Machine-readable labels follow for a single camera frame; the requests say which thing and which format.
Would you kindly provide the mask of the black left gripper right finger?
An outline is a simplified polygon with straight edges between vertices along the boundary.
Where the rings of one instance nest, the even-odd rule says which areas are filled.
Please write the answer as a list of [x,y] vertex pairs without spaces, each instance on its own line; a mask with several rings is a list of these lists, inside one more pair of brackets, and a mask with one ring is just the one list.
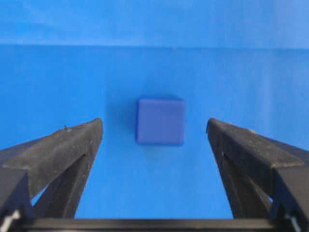
[[234,218],[309,220],[309,153],[211,118],[207,137]]

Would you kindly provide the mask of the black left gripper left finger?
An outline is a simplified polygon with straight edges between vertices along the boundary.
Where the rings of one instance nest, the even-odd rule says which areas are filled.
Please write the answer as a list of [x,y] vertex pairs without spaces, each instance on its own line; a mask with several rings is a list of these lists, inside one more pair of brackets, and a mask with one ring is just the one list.
[[65,127],[0,152],[0,215],[73,218],[103,138],[103,122]]

